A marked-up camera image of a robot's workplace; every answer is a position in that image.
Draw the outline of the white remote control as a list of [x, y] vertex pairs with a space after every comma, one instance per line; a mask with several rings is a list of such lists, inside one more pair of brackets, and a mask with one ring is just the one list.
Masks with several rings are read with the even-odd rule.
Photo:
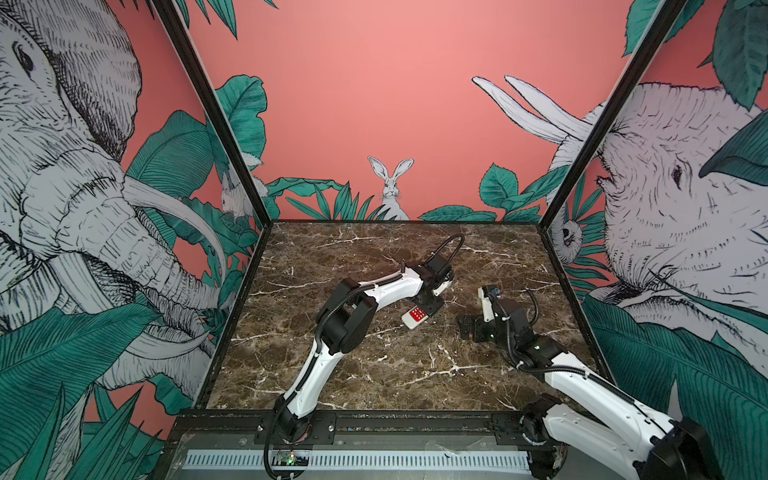
[[422, 325], [428, 318], [427, 312], [418, 305], [413, 306], [401, 316], [403, 324], [410, 330]]

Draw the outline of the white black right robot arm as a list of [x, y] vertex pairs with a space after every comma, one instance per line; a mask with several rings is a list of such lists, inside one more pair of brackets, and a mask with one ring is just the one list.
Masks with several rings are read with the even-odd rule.
[[552, 395], [530, 404], [520, 419], [531, 445], [549, 440], [574, 447], [624, 479], [721, 479], [724, 474], [706, 430], [688, 417], [675, 420], [588, 368], [561, 343], [535, 332], [535, 321], [494, 286], [478, 290], [482, 315], [464, 318], [460, 336], [493, 343], [509, 364], [585, 409], [579, 414]]

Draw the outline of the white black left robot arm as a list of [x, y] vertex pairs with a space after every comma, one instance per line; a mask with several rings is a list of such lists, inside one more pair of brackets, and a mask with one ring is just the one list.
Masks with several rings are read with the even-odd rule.
[[450, 261], [436, 253], [422, 263], [404, 263], [376, 280], [342, 280], [317, 315], [312, 348], [301, 372], [274, 405], [275, 422], [286, 441], [306, 438], [323, 387], [342, 357], [365, 339], [378, 311], [411, 301], [414, 306], [402, 315], [402, 322], [413, 330], [442, 308], [441, 293], [453, 280]]

